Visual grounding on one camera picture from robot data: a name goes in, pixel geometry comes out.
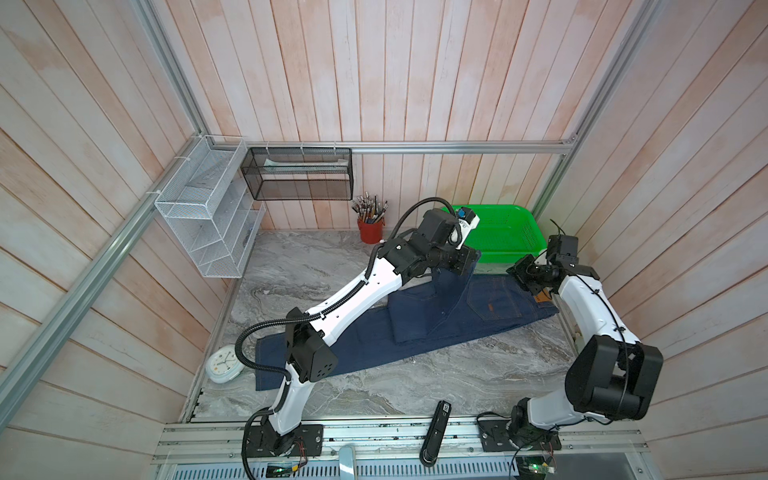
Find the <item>dark blue denim trousers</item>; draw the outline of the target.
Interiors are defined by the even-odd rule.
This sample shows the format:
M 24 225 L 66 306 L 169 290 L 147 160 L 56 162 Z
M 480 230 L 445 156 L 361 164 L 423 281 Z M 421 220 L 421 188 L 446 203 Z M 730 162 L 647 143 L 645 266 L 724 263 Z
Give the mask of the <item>dark blue denim trousers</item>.
M 365 311 L 331 350 L 332 376 L 404 360 L 496 335 L 558 313 L 539 302 L 509 274 L 458 276 L 439 270 L 429 282 L 390 294 Z

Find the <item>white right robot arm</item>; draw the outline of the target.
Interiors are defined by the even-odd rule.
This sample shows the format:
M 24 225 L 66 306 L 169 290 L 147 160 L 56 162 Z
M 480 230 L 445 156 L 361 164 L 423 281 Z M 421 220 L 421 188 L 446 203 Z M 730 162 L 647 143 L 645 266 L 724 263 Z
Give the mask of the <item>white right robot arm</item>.
M 584 421 L 641 420 L 650 407 L 664 358 L 621 320 L 596 271 L 577 257 L 578 238 L 548 239 L 545 260 L 527 255 L 507 270 L 527 292 L 547 290 L 572 313 L 585 340 L 564 386 L 515 405 L 507 426 L 513 445 L 554 444 L 558 431 Z

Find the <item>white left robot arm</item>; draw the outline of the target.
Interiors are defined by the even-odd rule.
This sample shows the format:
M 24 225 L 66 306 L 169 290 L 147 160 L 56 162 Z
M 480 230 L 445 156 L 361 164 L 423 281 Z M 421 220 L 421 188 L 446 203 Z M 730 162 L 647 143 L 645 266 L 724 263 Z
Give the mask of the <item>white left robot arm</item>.
M 331 347 L 344 331 L 379 300 L 426 271 L 439 268 L 463 275 L 479 252 L 465 241 L 479 225 L 468 207 L 427 211 L 410 233 L 392 233 L 374 249 L 366 269 L 334 296 L 286 328 L 284 380 L 267 419 L 280 438 L 300 425 L 309 395 L 338 364 Z

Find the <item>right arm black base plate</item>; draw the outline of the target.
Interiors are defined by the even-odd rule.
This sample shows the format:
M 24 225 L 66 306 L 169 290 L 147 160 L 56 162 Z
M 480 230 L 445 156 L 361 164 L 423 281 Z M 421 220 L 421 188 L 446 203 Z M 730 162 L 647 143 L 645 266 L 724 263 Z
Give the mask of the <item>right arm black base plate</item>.
M 556 432 L 534 434 L 528 441 L 518 438 L 510 438 L 507 430 L 507 421 L 490 417 L 482 417 L 477 421 L 479 438 L 482 449 L 486 453 L 514 452 L 518 448 L 522 451 L 559 451 L 562 443 Z

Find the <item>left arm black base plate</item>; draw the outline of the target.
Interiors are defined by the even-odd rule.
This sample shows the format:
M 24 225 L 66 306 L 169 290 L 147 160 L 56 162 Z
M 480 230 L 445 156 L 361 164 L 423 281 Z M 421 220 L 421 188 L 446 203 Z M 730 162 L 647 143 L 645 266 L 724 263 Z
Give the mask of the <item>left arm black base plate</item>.
M 323 437 L 323 425 L 300 424 L 291 432 L 279 435 L 269 422 L 253 424 L 242 454 L 247 458 L 315 457 L 321 454 Z

